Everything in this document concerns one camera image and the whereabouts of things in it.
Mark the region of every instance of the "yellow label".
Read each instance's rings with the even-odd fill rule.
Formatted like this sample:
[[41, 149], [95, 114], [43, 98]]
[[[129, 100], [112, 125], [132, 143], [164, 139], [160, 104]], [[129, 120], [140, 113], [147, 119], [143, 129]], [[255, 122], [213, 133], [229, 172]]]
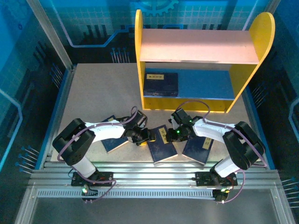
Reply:
[[211, 141], [212, 141], [211, 138], [206, 138], [206, 139], [205, 139], [205, 142], [204, 142], [204, 144], [203, 144], [203, 146], [202, 146], [202, 148], [208, 150], [209, 147], [210, 147]]
[[165, 128], [160, 128], [159, 129], [159, 132], [160, 132], [160, 135], [162, 137], [162, 140], [164, 142], [164, 144], [168, 143], [167, 140], [166, 140], [166, 131], [165, 131]]
[[164, 74], [146, 74], [146, 79], [164, 80]]

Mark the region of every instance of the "shelf board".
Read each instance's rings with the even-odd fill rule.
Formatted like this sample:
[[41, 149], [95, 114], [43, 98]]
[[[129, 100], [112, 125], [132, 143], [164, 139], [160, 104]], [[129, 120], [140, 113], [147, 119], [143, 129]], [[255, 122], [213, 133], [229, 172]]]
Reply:
[[145, 71], [178, 73], [177, 97], [144, 96], [145, 98], [235, 99], [228, 71], [152, 68], [146, 68]]
[[249, 31], [143, 29], [140, 61], [258, 64]]

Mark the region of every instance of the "dark blue book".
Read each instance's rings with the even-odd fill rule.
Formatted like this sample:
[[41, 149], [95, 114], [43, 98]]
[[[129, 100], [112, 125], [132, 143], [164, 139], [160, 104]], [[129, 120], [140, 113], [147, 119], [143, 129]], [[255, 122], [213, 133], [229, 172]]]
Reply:
[[178, 154], [173, 143], [166, 140], [166, 125], [156, 127], [153, 131], [156, 135], [156, 141], [148, 142], [148, 146], [154, 162], [159, 162]]
[[146, 72], [143, 84], [145, 96], [177, 97], [178, 74]]
[[[112, 115], [111, 117], [103, 120], [102, 122], [108, 122], [111, 120], [115, 120], [116, 117], [114, 115]], [[128, 142], [128, 138], [119, 138], [119, 139], [105, 139], [102, 140], [103, 146], [106, 149], [106, 151], [108, 153], [110, 153], [111, 151], [113, 151], [114, 149], [118, 148], [119, 146], [122, 146], [123, 144]]]
[[209, 157], [213, 141], [214, 140], [211, 138], [199, 136], [188, 139], [182, 155], [205, 165]]

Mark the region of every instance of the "gray floor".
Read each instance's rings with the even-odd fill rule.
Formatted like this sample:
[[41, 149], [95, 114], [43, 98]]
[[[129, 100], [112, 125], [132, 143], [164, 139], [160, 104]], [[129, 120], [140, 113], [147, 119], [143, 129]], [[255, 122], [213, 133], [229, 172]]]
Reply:
[[38, 199], [32, 224], [278, 224], [269, 191], [227, 204], [196, 199]]
[[[81, 118], [85, 122], [101, 122], [112, 114], [116, 117], [128, 116], [134, 105], [141, 108], [135, 63], [78, 64], [59, 131], [75, 118]], [[168, 124], [171, 111], [145, 110], [144, 113], [149, 118], [148, 128], [163, 124], [171, 127]], [[196, 112], [189, 114], [203, 115]], [[236, 102], [229, 114], [211, 113], [208, 119], [223, 123], [238, 123], [241, 120], [249, 123], [242, 98]], [[169, 161], [190, 161], [181, 154], [185, 142], [174, 145], [178, 156], [172, 157]], [[107, 154], [102, 143], [96, 142], [86, 155], [91, 161], [152, 161], [147, 146], [137, 147], [132, 143], [127, 143]], [[215, 141], [208, 161], [219, 161], [227, 155], [225, 145]], [[51, 161], [57, 161], [56, 150], [53, 150]]]

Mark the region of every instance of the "white tabletop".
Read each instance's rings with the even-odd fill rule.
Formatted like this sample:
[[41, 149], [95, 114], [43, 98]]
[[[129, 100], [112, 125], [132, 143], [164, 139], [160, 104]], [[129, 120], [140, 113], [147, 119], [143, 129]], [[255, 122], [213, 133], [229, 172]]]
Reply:
[[[114, 114], [124, 117], [130, 109], [137, 106], [141, 110], [137, 65], [135, 63], [97, 63], [78, 64], [71, 84], [59, 133], [75, 118], [84, 122], [97, 123]], [[171, 124], [168, 119], [171, 111], [143, 111], [148, 116], [148, 128]], [[188, 112], [192, 117], [203, 113]], [[211, 113], [209, 120], [222, 123], [249, 123], [246, 109], [240, 97], [228, 114]], [[190, 161], [182, 156], [185, 142], [174, 142], [178, 156], [166, 161]], [[51, 161], [57, 161], [57, 152], [53, 150]], [[214, 141], [208, 161], [219, 161], [228, 155], [224, 144]], [[101, 142], [93, 143], [86, 156], [91, 161], [152, 161], [148, 146], [137, 147], [133, 143], [107, 153]]]

